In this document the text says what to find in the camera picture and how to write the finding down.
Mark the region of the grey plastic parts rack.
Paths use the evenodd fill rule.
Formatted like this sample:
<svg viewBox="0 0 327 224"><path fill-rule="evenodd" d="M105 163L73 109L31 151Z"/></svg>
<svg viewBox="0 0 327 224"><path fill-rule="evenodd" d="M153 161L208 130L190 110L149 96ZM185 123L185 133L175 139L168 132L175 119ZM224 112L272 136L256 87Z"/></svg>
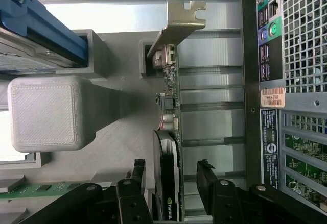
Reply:
<svg viewBox="0 0 327 224"><path fill-rule="evenodd" d="M120 118L99 130L94 141L78 151L37 153L34 161L0 162L0 180L17 184L109 180L126 175L135 159L146 161L146 186L154 187L152 131L159 125L155 95L162 92L161 77L146 77L142 59L145 46L156 32L97 34L78 30L89 38L91 63L85 68L65 68L49 76L75 75L116 90Z"/></svg>

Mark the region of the green RAM stick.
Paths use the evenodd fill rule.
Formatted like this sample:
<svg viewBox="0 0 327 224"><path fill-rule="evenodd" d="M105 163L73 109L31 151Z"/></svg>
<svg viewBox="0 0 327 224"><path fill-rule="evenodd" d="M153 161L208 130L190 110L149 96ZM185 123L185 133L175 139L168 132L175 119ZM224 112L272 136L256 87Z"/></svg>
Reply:
<svg viewBox="0 0 327 224"><path fill-rule="evenodd" d="M59 182L32 184L24 183L7 193L0 193L0 201L12 201L15 199L32 198L32 197L53 197L62 196L71 191L81 183Z"/></svg>

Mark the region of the open black PC case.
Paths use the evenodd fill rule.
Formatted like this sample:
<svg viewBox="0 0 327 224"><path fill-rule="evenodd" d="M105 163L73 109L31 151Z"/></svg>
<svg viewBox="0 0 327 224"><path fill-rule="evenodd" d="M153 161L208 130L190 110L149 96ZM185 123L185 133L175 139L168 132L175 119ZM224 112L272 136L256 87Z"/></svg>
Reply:
<svg viewBox="0 0 327 224"><path fill-rule="evenodd" d="M284 112L327 117L327 0L241 0L249 184L281 188Z"/></svg>

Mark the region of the hard disk in blue carrier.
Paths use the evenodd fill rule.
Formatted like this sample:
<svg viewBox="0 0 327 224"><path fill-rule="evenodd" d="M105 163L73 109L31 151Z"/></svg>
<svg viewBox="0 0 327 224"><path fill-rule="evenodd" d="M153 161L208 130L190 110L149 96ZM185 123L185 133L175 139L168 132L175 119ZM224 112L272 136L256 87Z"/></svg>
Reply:
<svg viewBox="0 0 327 224"><path fill-rule="evenodd" d="M87 66L87 38L67 28L39 0L0 0L0 73Z"/></svg>

